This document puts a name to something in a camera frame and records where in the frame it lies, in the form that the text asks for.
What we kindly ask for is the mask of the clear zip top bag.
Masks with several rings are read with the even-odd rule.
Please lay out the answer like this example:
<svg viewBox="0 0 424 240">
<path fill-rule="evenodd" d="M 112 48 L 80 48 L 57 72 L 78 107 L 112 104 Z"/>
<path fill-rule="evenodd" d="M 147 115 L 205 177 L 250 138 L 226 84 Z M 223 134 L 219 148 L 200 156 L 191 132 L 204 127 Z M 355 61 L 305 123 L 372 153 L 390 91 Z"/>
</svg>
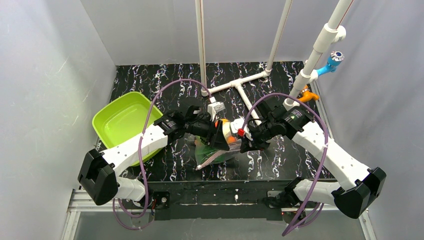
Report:
<svg viewBox="0 0 424 240">
<path fill-rule="evenodd" d="M 223 134 L 226 143 L 229 146 L 229 150 L 221 150 L 216 147 L 211 147 L 203 143 L 199 136 L 193 136 L 192 138 L 195 145 L 195 160 L 197 164 L 195 168 L 196 171 L 199 171 L 208 165 L 224 163 L 240 152 L 242 141 L 232 135 L 230 121 L 228 119 L 222 119 L 222 121 Z"/>
</svg>

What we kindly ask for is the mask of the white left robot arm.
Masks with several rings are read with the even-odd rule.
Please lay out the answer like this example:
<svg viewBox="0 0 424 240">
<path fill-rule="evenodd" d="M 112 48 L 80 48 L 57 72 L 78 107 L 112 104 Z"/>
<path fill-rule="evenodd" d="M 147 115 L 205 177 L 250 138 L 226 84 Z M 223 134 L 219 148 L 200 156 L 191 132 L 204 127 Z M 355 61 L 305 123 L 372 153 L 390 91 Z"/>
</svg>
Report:
<svg viewBox="0 0 424 240">
<path fill-rule="evenodd" d="M 200 137 L 205 145 L 228 151 L 230 147 L 223 127 L 222 120 L 212 120 L 211 115 L 202 113 L 198 106 L 189 107 L 185 114 L 178 110 L 168 111 L 129 140 L 102 152 L 88 151 L 77 180 L 97 206 L 114 198 L 138 202 L 146 195 L 145 183 L 121 177 L 124 170 L 186 133 Z"/>
</svg>

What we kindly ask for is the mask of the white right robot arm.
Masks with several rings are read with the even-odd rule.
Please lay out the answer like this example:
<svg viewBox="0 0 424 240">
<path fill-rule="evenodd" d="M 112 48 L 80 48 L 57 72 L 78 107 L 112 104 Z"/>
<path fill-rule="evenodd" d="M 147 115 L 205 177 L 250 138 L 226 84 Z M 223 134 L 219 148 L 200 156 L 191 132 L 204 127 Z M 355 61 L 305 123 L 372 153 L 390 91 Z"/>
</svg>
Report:
<svg viewBox="0 0 424 240">
<path fill-rule="evenodd" d="M 311 111 L 302 106 L 270 108 L 264 100 L 257 109 L 262 116 L 260 125 L 252 125 L 248 115 L 237 131 L 242 138 L 242 153 L 264 150 L 272 138 L 285 136 L 312 154 L 336 179 L 314 183 L 298 177 L 285 187 L 292 205 L 304 201 L 324 203 L 357 219 L 380 196 L 386 172 L 380 167 L 370 168 L 346 152 L 328 136 Z"/>
</svg>

